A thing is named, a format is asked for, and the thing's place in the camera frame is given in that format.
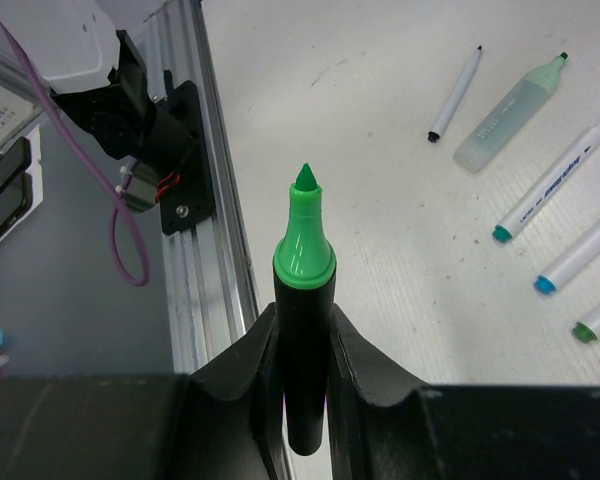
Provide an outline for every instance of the blue marker end cap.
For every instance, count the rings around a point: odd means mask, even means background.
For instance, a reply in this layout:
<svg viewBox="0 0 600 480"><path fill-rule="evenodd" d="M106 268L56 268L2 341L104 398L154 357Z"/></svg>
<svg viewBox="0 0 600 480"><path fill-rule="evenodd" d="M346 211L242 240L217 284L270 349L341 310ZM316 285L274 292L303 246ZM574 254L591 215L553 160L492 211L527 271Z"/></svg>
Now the blue marker end cap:
<svg viewBox="0 0 600 480"><path fill-rule="evenodd" d="M536 290L544 295L550 295L557 290L556 286L551 283L551 280L543 277L542 275L538 277L533 286L536 287Z"/></svg>
<svg viewBox="0 0 600 480"><path fill-rule="evenodd" d="M509 231L506 228L501 227L500 225L496 227L496 229L491 235L493 235L493 238L495 238L500 243L507 243L513 238Z"/></svg>

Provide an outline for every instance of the table surface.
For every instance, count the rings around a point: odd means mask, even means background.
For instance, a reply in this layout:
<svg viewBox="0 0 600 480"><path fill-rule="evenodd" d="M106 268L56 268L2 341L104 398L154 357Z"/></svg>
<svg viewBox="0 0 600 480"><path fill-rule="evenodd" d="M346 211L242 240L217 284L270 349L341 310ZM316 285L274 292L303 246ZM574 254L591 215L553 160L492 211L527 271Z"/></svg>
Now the table surface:
<svg viewBox="0 0 600 480"><path fill-rule="evenodd" d="M287 189L304 162L324 188L336 301L429 382L600 384L600 342L570 333L600 302L600 256L546 298L536 275L600 218L600 147L510 244L495 224L600 118L600 0L204 3L261 305ZM427 131L478 45L446 134ZM478 175L457 146L528 70L562 51L556 94ZM330 478L323 450L294 459Z"/></svg>

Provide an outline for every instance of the translucent green highlighter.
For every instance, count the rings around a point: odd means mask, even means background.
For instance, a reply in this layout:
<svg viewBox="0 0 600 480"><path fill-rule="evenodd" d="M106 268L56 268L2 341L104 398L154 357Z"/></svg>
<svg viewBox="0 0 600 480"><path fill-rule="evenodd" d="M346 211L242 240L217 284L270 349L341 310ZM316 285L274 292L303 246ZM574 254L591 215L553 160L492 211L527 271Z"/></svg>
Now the translucent green highlighter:
<svg viewBox="0 0 600 480"><path fill-rule="evenodd" d="M482 170L556 91L566 59L567 54L562 53L522 77L458 147L453 154L456 163L473 173Z"/></svg>

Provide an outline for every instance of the green marker end cap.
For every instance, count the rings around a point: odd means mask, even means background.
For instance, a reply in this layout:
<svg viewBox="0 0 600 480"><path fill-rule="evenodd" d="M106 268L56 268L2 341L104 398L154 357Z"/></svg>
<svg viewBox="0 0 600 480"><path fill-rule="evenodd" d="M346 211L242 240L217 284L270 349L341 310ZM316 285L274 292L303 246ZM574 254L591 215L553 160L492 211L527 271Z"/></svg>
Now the green marker end cap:
<svg viewBox="0 0 600 480"><path fill-rule="evenodd" d="M289 189L287 233L276 247L273 267L285 285L312 290L325 285L336 269L336 254L322 226L322 188L305 164Z"/></svg>
<svg viewBox="0 0 600 480"><path fill-rule="evenodd" d="M597 340L596 334L591 331L584 323L578 322L576 326L571 330L573 336L580 340L582 343L589 343Z"/></svg>
<svg viewBox="0 0 600 480"><path fill-rule="evenodd" d="M507 243L509 240L511 240L513 238L511 236L511 234L509 233L509 231L506 228L501 227L500 225L498 225L496 227L496 229L493 231L493 233L491 235L493 236L493 238L495 238L500 243Z"/></svg>

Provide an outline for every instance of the white table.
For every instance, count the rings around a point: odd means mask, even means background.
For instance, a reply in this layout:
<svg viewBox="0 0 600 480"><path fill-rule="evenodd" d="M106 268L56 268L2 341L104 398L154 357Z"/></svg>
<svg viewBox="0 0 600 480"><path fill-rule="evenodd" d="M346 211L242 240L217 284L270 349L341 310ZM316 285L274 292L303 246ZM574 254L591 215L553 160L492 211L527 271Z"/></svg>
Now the white table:
<svg viewBox="0 0 600 480"><path fill-rule="evenodd" d="M600 118L600 0L204 3L261 305L287 189L310 162L338 254L336 300L430 382L600 384L600 257L551 298L532 282L600 217L600 147L506 246L496 222ZM427 131L466 59L484 55L446 134ZM569 53L555 96L477 176L451 157L528 70ZM294 463L330 478L323 449Z"/></svg>

